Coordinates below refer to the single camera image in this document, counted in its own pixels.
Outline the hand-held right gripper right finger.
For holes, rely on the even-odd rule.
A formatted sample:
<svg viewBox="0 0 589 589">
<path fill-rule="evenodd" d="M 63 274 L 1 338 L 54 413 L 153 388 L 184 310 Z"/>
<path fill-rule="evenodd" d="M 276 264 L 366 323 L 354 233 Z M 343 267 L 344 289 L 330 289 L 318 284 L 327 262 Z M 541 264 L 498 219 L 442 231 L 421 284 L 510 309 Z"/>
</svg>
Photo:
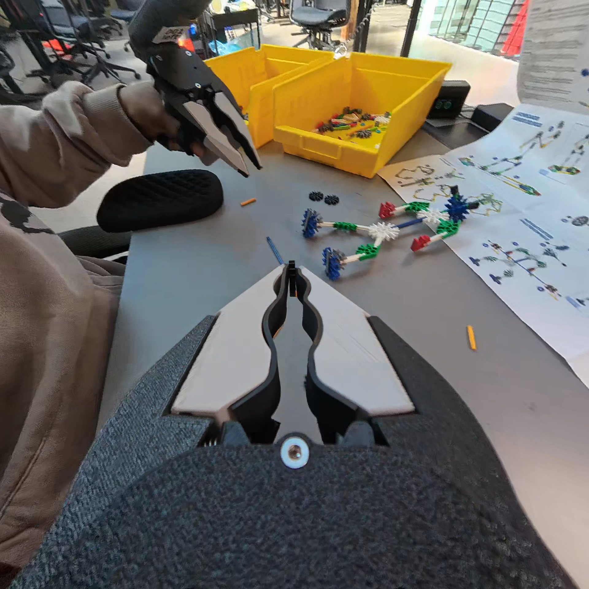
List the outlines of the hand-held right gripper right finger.
<svg viewBox="0 0 589 589">
<path fill-rule="evenodd" d="M 311 340 L 306 399 L 320 434 L 344 435 L 355 421 L 413 414 L 372 316 L 303 266 L 296 271 L 296 292 Z"/>
</svg>

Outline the person's beige shirt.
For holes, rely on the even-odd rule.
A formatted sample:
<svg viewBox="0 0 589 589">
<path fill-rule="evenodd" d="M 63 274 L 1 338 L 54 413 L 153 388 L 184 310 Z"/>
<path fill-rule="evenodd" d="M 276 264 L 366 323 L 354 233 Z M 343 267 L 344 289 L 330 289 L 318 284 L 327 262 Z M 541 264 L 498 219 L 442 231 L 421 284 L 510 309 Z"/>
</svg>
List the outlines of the person's beige shirt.
<svg viewBox="0 0 589 589">
<path fill-rule="evenodd" d="M 92 444 L 125 266 L 77 257 L 1 195 L 1 585 L 31 560 Z"/>
</svg>

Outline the black device with green lights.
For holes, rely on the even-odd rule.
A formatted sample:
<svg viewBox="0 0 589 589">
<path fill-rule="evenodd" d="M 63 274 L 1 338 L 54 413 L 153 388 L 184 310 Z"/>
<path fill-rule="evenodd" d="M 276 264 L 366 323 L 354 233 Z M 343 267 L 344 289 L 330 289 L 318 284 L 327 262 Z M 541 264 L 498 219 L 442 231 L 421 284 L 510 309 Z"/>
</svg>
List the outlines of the black device with green lights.
<svg viewBox="0 0 589 589">
<path fill-rule="evenodd" d="M 439 90 L 428 113 L 428 120 L 454 120 L 470 93 L 471 85 L 466 80 L 446 80 Z"/>
</svg>

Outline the colourful toy rod model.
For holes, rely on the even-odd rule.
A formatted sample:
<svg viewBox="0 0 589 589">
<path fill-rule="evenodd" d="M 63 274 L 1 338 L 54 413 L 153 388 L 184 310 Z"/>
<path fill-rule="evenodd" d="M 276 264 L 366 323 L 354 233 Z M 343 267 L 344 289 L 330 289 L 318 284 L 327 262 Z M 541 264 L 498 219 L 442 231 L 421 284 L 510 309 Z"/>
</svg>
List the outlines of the colourful toy rod model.
<svg viewBox="0 0 589 589">
<path fill-rule="evenodd" d="M 358 246 L 355 253 L 349 256 L 332 247 L 327 247 L 322 251 L 325 275 L 330 281 L 335 282 L 340 279 L 345 266 L 350 263 L 376 258 L 381 246 L 396 240 L 402 229 L 424 225 L 435 232 L 431 236 L 424 234 L 413 239 L 410 249 L 414 253 L 429 247 L 432 243 L 446 240 L 458 234 L 462 222 L 478 209 L 482 202 L 481 200 L 467 200 L 460 194 L 458 186 L 451 186 L 450 191 L 451 195 L 442 210 L 431 208 L 430 202 L 415 201 L 399 207 L 390 202 L 381 203 L 380 220 L 371 225 L 324 221 L 316 210 L 306 209 L 302 218 L 301 233 L 305 239 L 311 239 L 317 235 L 320 229 L 326 228 L 348 233 L 362 233 L 369 238 L 368 243 Z"/>
</svg>

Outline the grey desk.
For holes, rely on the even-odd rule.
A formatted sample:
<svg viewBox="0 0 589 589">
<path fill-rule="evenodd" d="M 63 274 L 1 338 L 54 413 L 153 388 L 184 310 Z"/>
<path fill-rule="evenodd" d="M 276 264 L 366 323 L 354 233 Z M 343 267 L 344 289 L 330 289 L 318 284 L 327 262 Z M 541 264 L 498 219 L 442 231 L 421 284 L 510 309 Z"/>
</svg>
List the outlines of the grey desk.
<svg viewBox="0 0 589 589">
<path fill-rule="evenodd" d="M 197 223 L 138 233 L 124 277 L 98 427 L 160 357 L 202 318 L 283 260 L 322 276 L 321 248 L 349 252 L 353 237 L 300 235 L 308 194 L 335 194 L 321 207 L 330 220 L 372 222 L 381 202 L 398 198 L 379 177 L 365 179 L 260 151 L 263 169 L 248 179 L 220 162 L 211 166 L 225 203 Z M 257 201 L 241 207 L 249 198 Z M 588 390 L 447 244 L 413 256 L 411 234 L 379 257 L 355 264 L 334 284 L 378 316 L 459 393 L 490 438 L 519 502 L 545 544 L 581 588 L 588 588 Z M 467 325 L 477 351 L 468 345 Z"/>
</svg>

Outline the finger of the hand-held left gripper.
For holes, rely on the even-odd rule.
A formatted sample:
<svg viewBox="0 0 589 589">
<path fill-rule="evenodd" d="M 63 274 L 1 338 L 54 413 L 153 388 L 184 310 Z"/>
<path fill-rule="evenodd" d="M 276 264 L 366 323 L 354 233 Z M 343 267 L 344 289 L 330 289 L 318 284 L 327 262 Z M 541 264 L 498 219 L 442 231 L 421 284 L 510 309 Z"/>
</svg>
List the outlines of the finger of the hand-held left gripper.
<svg viewBox="0 0 589 589">
<path fill-rule="evenodd" d="M 258 170 L 261 170 L 260 158 L 249 133 L 248 125 L 238 107 L 235 106 L 234 100 L 221 91 L 214 94 L 214 103 L 217 110 L 222 113 L 221 119 L 229 130 L 233 143 L 243 150 Z"/>
<path fill-rule="evenodd" d="M 249 177 L 244 157 L 234 147 L 225 132 L 219 129 L 212 115 L 200 102 L 187 101 L 183 104 L 187 114 L 189 144 L 199 142 L 218 159 L 224 161 L 244 177 Z"/>
</svg>

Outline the person's left forearm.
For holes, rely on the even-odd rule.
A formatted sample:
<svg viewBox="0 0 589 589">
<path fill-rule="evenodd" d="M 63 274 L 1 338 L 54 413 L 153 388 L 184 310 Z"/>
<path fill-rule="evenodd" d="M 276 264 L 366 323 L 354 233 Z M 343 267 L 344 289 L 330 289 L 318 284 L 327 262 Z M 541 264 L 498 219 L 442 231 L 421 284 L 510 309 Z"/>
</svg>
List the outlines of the person's left forearm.
<svg viewBox="0 0 589 589">
<path fill-rule="evenodd" d="M 1 193 L 27 207 L 57 209 L 73 202 L 111 166 L 128 166 L 149 141 L 120 101 L 122 90 L 64 83 L 40 109 L 1 106 Z"/>
</svg>

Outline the black power adapter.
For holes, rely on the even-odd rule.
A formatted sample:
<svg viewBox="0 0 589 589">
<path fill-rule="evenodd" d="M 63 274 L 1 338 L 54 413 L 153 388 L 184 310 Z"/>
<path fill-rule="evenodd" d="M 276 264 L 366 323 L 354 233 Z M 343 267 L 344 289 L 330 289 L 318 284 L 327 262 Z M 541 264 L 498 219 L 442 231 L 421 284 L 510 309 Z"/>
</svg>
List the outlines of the black power adapter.
<svg viewBox="0 0 589 589">
<path fill-rule="evenodd" d="M 493 132 L 512 112 L 514 107 L 505 103 L 478 105 L 470 121 L 486 133 Z"/>
</svg>

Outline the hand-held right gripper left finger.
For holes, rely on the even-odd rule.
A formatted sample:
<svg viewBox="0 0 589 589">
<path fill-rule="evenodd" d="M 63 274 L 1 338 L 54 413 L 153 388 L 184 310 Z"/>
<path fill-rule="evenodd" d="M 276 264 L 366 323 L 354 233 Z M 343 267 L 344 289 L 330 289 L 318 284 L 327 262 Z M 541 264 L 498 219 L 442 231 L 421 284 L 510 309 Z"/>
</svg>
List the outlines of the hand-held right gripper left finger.
<svg viewBox="0 0 589 589">
<path fill-rule="evenodd" d="M 284 324 L 289 287 L 281 265 L 226 304 L 177 389 L 172 415 L 238 422 L 247 435 L 276 435 L 281 397 L 272 338 Z"/>
</svg>

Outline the printed instruction sheet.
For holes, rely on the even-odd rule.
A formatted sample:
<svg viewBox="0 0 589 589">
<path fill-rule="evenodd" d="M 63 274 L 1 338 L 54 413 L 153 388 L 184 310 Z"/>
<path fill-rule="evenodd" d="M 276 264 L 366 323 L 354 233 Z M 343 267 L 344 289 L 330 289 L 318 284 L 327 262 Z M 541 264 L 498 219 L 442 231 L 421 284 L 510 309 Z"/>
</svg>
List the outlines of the printed instruction sheet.
<svg viewBox="0 0 589 589">
<path fill-rule="evenodd" d="M 446 244 L 588 385 L 588 1 L 531 1 L 519 104 L 492 132 L 379 176 L 441 210 L 479 202 Z"/>
</svg>

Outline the yellow plastic bin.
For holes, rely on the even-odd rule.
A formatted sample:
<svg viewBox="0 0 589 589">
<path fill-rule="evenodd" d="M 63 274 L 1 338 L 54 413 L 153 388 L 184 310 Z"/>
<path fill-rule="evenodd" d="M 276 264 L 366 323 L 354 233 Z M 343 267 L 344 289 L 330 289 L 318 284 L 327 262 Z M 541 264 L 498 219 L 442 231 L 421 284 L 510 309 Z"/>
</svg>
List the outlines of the yellow plastic bin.
<svg viewBox="0 0 589 589">
<path fill-rule="evenodd" d="M 334 52 L 262 44 L 206 61 L 227 85 L 242 113 L 255 148 L 271 142 L 275 86 L 334 59 Z"/>
<path fill-rule="evenodd" d="M 285 153 L 372 178 L 422 127 L 452 64 L 351 53 L 275 86 L 274 140 Z M 392 112 L 379 138 L 339 141 L 313 129 L 346 107 Z"/>
</svg>

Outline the person's left hand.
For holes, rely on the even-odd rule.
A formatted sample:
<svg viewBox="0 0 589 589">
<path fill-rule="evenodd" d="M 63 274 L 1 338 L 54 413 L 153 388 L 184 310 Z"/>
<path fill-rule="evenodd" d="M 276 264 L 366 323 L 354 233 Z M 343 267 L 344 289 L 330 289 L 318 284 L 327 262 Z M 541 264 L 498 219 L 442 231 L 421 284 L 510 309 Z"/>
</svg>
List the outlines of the person's left hand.
<svg viewBox="0 0 589 589">
<path fill-rule="evenodd" d="M 204 156 L 205 148 L 199 142 L 192 143 L 189 150 L 180 145 L 180 122 L 166 110 L 153 83 L 124 85 L 117 90 L 117 97 L 127 118 L 149 143 L 162 143 L 169 151 Z"/>
</svg>

